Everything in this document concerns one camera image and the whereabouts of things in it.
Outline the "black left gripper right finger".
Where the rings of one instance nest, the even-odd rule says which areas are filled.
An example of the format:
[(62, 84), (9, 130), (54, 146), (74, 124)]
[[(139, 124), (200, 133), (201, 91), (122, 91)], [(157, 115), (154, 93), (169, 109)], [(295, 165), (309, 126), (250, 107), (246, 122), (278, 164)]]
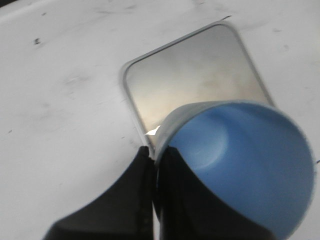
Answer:
[(161, 240), (275, 239), (214, 195), (174, 147), (168, 147), (159, 162), (155, 206)]

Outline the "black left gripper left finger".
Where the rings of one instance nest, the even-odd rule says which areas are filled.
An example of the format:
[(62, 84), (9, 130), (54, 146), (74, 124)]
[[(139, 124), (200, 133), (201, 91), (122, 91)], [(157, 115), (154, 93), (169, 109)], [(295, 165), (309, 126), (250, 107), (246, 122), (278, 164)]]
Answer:
[(125, 172), (97, 199), (56, 221), (46, 240), (152, 240), (155, 166), (141, 146)]

